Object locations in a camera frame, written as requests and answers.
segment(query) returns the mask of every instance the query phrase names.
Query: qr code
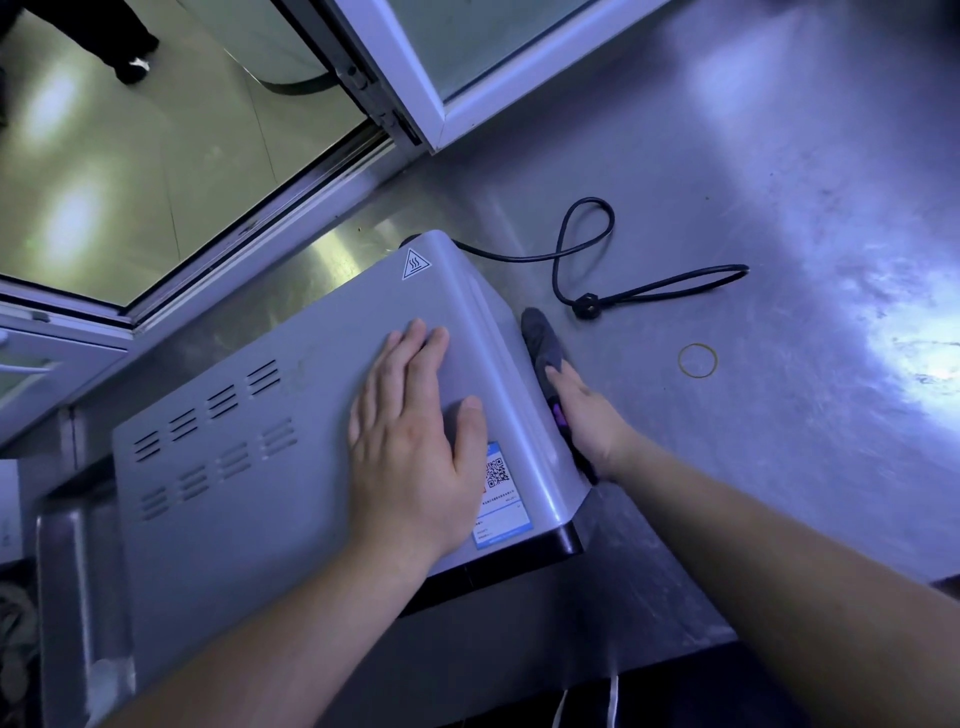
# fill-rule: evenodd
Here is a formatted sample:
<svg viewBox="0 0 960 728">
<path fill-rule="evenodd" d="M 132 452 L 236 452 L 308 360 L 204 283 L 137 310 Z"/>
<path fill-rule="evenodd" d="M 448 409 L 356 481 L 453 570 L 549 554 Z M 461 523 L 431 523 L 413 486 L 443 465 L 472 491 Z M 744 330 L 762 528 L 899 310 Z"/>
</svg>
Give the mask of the qr code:
<svg viewBox="0 0 960 728">
<path fill-rule="evenodd" d="M 487 463 L 487 490 L 508 480 L 510 474 L 507 473 L 507 464 L 502 457 L 496 457 Z"/>
</svg>

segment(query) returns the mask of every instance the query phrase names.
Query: hand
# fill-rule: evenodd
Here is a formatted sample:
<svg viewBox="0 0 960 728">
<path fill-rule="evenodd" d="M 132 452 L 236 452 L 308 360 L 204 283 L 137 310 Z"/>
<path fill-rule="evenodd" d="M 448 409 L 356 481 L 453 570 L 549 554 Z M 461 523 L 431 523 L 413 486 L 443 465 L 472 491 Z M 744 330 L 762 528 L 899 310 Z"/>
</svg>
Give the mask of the hand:
<svg viewBox="0 0 960 728">
<path fill-rule="evenodd" d="M 557 388 L 573 444 L 593 465 L 598 476 L 616 482 L 627 456 L 640 435 L 624 422 L 607 399 L 590 390 L 570 363 L 563 370 L 546 368 L 547 378 Z"/>
<path fill-rule="evenodd" d="M 487 472 L 487 420 L 476 397 L 444 436 L 437 370 L 450 336 L 426 324 L 394 331 L 350 409 L 350 538 L 383 545 L 427 570 L 476 523 Z"/>
</svg>

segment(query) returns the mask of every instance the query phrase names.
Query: finger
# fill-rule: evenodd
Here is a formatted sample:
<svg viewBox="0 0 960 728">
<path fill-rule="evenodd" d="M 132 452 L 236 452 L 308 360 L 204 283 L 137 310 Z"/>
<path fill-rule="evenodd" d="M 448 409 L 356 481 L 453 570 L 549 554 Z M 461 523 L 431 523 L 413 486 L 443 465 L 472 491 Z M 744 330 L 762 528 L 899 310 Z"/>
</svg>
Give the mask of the finger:
<svg viewBox="0 0 960 728">
<path fill-rule="evenodd" d="M 367 372 L 367 378 L 364 380 L 363 390 L 360 394 L 360 403 L 358 405 L 360 414 L 360 429 L 366 431 L 373 427 L 376 422 L 376 380 L 383 361 L 396 348 L 400 341 L 400 332 L 391 331 L 387 335 L 387 340 L 383 343 L 383 348 L 371 364 Z"/>
<path fill-rule="evenodd" d="M 563 367 L 564 376 L 569 376 L 570 378 L 573 379 L 573 381 L 575 381 L 581 387 L 586 387 L 586 385 L 584 384 L 584 381 L 580 378 L 580 375 L 577 373 L 577 370 L 573 368 L 573 365 L 570 362 L 564 359 L 563 363 L 561 364 L 561 367 Z"/>
<path fill-rule="evenodd" d="M 560 403 L 566 407 L 567 405 L 573 402 L 573 398 L 577 397 L 583 392 L 583 388 L 580 384 L 577 383 L 577 380 L 570 375 L 570 372 L 573 370 L 566 368 L 566 362 L 564 362 L 564 371 L 558 372 L 553 367 L 546 368 L 546 378 L 550 380 L 550 383 L 557 388 L 557 394 L 560 395 Z"/>
<path fill-rule="evenodd" d="M 482 492 L 487 474 L 487 417 L 483 403 L 467 397 L 457 412 L 457 439 L 453 446 L 453 467 L 463 482 Z"/>
<path fill-rule="evenodd" d="M 377 415 L 395 420 L 403 410 L 404 379 L 410 363 L 426 338 L 426 324 L 420 319 L 410 322 L 403 338 L 383 360 L 377 376 Z"/>
<path fill-rule="evenodd" d="M 444 363 L 450 334 L 443 327 L 434 328 L 426 346 L 407 367 L 407 386 L 404 408 L 422 412 L 440 412 L 440 381 L 437 372 Z"/>
<path fill-rule="evenodd" d="M 360 439 L 360 398 L 353 399 L 350 405 L 350 419 L 347 424 L 347 442 L 352 448 Z"/>
</svg>

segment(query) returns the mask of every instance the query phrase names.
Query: left hand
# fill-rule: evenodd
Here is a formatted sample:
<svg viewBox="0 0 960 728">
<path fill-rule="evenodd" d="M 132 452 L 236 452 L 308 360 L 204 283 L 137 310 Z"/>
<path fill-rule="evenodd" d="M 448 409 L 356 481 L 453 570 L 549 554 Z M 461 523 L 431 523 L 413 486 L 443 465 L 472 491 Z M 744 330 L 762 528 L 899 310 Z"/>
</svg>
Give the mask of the left hand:
<svg viewBox="0 0 960 728">
<path fill-rule="evenodd" d="M 476 397 L 444 435 L 437 371 L 450 336 L 417 319 L 393 332 L 350 409 L 350 538 L 425 570 L 470 534 L 487 471 L 487 421 Z"/>
</svg>

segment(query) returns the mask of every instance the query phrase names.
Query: right hand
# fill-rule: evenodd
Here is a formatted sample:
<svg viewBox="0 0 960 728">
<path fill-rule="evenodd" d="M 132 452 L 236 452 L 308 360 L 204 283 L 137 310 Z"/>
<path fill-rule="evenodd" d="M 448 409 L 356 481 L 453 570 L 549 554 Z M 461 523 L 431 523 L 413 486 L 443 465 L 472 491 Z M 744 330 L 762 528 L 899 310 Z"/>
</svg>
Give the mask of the right hand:
<svg viewBox="0 0 960 728">
<path fill-rule="evenodd" d="M 603 395 L 589 389 L 570 363 L 563 369 L 546 368 L 547 378 L 560 394 L 573 444 L 593 465 L 597 475 L 616 482 L 622 465 L 636 448 L 639 435 L 624 422 Z"/>
</svg>

